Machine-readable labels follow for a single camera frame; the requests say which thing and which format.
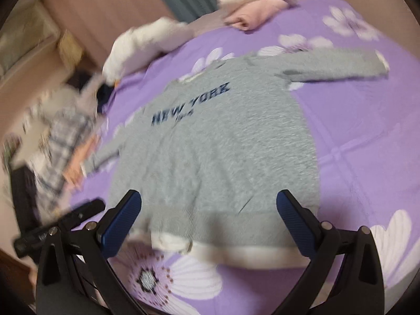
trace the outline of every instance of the pink cloth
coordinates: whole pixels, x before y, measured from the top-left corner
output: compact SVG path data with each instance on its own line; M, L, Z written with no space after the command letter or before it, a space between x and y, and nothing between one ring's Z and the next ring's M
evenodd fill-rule
M287 7L284 0L255 0L234 11L224 22L240 30L253 30Z

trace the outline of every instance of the plaid cloth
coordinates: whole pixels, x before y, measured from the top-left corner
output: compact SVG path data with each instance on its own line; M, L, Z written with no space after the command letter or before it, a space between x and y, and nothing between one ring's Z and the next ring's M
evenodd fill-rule
M47 149L50 160L37 177L38 207L56 213L58 198L64 186L62 175L74 150L91 134L94 119L69 107L56 114L51 124Z

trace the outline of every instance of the purple bedsheet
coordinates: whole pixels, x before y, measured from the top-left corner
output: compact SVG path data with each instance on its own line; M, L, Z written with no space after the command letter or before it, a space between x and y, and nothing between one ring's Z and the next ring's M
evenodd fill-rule
M339 228L371 227L391 290L420 261L420 63L351 11L342 0L303 0L256 31L222 28L189 41L153 62L146 72L121 82L103 141L109 141L118 126L171 80L197 72L216 58L269 46L262 54L318 46L378 50L390 66L387 79L295 84L291 93L316 143L321 180L318 218ZM95 197L106 200L114 169L109 166L87 178L72 205ZM136 297L180 315L270 314L302 273L215 268L192 258L173 255L167 260L160 255L143 245L131 246L116 269ZM156 299L145 298L149 294L136 282L143 266L163 272L173 267L174 275L167 273L169 288L156 286L161 288Z

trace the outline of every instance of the white pillow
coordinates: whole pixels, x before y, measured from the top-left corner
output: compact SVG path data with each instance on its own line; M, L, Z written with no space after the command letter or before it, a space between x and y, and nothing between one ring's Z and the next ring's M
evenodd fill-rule
M180 47L194 36L186 24L169 18L130 28L114 42L102 74L108 85L150 64L160 53Z

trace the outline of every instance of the pink curtain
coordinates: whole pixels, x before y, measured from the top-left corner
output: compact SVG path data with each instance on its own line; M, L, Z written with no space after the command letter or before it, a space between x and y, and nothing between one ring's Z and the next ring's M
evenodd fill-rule
M174 18L162 0L41 0L62 30L68 29L101 67L115 39L130 27L161 16Z

